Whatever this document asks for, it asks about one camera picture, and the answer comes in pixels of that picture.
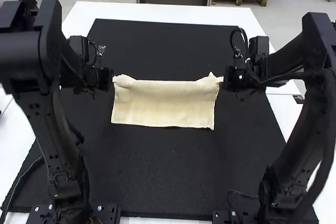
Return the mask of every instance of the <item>towel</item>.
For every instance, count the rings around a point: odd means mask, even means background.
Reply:
[[[151,127],[214,129],[215,101],[223,77],[197,81],[135,80],[113,77],[115,88],[112,123]]]

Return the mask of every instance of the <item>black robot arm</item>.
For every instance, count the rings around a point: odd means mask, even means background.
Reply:
[[[289,79],[305,81],[307,93],[299,119],[259,186],[259,223],[301,223],[322,191],[333,162],[336,139],[336,30],[326,14],[308,13],[302,33],[269,55],[268,37],[255,37],[245,56],[233,47],[223,88],[230,91],[279,87]],[[308,192],[308,180],[320,163]]]
[[[61,32],[57,0],[42,1],[40,10],[19,1],[0,8],[0,82],[6,93],[13,94],[36,135],[48,168],[54,222],[75,224],[89,219],[89,179],[59,86],[77,93],[107,91],[112,71],[88,63],[87,38],[70,37],[69,42]]]

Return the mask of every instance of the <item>gray floor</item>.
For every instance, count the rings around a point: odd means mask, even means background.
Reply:
[[[124,2],[135,0],[60,0],[63,19],[68,15],[76,1]],[[216,3],[216,6],[235,6],[232,1]],[[301,32],[301,18],[307,12],[325,12],[332,20],[336,19],[336,0],[268,0],[267,7],[256,2],[243,2],[242,7],[249,7],[257,17],[270,42],[277,50]],[[305,93],[303,83],[297,83],[300,91]]]

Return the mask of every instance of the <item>mounting plate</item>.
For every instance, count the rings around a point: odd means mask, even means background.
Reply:
[[[239,213],[233,209],[212,212],[213,224],[252,224],[256,223],[254,216],[247,212]]]
[[[96,220],[98,218],[104,224],[119,224],[120,223],[120,208],[116,204],[111,203],[97,203],[93,202],[91,206],[91,215],[95,216],[92,218]],[[54,209],[49,209],[49,205],[37,205],[34,206],[29,214],[26,224],[54,224],[53,220]]]

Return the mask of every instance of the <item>black rubber mat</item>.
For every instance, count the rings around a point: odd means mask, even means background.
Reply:
[[[233,27],[96,20],[89,37],[107,46],[104,64],[136,79],[197,80],[224,74],[232,62]],[[243,47],[238,34],[236,44]],[[119,205],[123,216],[210,219],[227,207],[230,189],[257,194],[267,165],[285,142],[264,93],[240,102],[220,90],[215,130],[111,124],[114,91],[61,91],[68,119],[85,136],[80,149],[89,171],[91,199]],[[20,171],[40,155],[35,143]],[[48,204],[46,168],[27,179],[12,211]],[[233,198],[237,209],[257,201]]]

